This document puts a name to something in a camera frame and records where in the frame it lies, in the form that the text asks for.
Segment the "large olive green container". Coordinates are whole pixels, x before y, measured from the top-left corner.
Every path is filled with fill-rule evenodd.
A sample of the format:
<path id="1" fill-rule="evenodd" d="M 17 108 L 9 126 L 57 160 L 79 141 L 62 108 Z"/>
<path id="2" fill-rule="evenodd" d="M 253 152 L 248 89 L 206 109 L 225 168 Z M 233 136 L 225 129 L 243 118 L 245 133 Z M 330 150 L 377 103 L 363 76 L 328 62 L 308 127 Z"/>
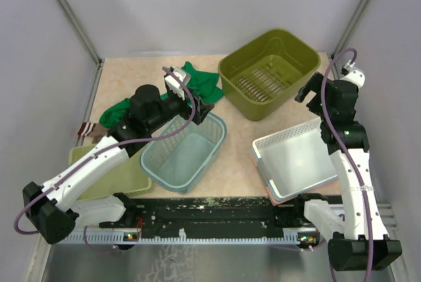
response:
<path id="1" fill-rule="evenodd" d="M 288 101 L 320 66 L 320 55 L 291 32 L 273 29 L 218 64 L 224 96 L 251 121 Z"/>

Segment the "light blue perforated basket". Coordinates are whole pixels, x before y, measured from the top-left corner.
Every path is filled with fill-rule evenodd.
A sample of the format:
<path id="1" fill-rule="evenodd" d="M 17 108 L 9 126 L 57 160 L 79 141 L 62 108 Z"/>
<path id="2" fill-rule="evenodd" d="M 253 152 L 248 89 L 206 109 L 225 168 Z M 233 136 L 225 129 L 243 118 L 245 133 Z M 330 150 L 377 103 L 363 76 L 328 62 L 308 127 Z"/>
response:
<path id="1" fill-rule="evenodd" d="M 186 194 L 218 158 L 227 132 L 225 122 L 210 113 L 200 125 L 190 123 L 172 137 L 148 143 L 140 168 L 166 190 Z"/>

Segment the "white perforated tray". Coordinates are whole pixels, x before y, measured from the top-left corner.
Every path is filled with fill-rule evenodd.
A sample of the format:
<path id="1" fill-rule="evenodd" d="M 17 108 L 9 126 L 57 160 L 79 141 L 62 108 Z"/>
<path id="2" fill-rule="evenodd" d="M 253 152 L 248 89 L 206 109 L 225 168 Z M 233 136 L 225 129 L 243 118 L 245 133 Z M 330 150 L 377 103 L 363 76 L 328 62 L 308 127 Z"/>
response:
<path id="1" fill-rule="evenodd" d="M 321 179 L 337 177 L 320 133 L 320 119 L 278 131 L 256 139 L 253 155 L 262 159 L 270 174 L 285 178 L 313 173 Z"/>

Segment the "pale yellow-green perforated basket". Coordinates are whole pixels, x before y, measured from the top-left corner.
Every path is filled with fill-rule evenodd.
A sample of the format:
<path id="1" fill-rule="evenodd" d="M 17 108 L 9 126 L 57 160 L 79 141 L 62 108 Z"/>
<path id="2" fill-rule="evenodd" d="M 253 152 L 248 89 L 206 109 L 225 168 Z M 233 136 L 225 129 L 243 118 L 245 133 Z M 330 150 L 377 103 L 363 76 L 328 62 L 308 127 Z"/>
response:
<path id="1" fill-rule="evenodd" d="M 129 198 L 135 198 L 151 193 L 153 182 L 143 172 L 139 163 L 142 152 L 143 149 L 109 170 L 82 193 L 78 200 L 103 199 L 115 193 L 124 193 Z"/>

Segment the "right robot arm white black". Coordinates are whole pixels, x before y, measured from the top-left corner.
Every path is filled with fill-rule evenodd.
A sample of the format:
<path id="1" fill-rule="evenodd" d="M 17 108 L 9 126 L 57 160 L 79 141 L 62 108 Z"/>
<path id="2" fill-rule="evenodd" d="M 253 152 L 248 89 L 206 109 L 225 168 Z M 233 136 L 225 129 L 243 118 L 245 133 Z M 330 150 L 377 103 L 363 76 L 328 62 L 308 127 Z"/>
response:
<path id="1" fill-rule="evenodd" d="M 402 255 L 400 241 L 391 239 L 381 219 L 370 177 L 366 130 L 355 120 L 355 105 L 364 85 L 362 72 L 329 80 L 315 72 L 299 90 L 299 103 L 313 91 L 308 109 L 321 119 L 321 138 L 327 146 L 341 187 L 344 217 L 322 195 L 299 195 L 293 212 L 303 226 L 314 225 L 328 242 L 328 257 L 336 271 L 380 271 Z"/>

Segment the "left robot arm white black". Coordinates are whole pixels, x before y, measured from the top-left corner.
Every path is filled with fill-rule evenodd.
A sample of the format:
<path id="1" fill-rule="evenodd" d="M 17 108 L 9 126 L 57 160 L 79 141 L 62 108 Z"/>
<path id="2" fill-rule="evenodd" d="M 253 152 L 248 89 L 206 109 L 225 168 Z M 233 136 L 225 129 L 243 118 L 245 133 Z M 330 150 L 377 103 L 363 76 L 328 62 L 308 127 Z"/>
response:
<path id="1" fill-rule="evenodd" d="M 123 193 L 86 202 L 78 198 L 109 170 L 138 153 L 174 117 L 199 125 L 214 106 L 188 90 L 184 93 L 179 97 L 168 92 L 161 99 L 154 85 L 137 88 L 121 121 L 92 150 L 43 185 L 25 186 L 23 213 L 47 243 L 62 241 L 77 227 L 112 223 L 129 227 L 136 222 L 136 206 Z"/>

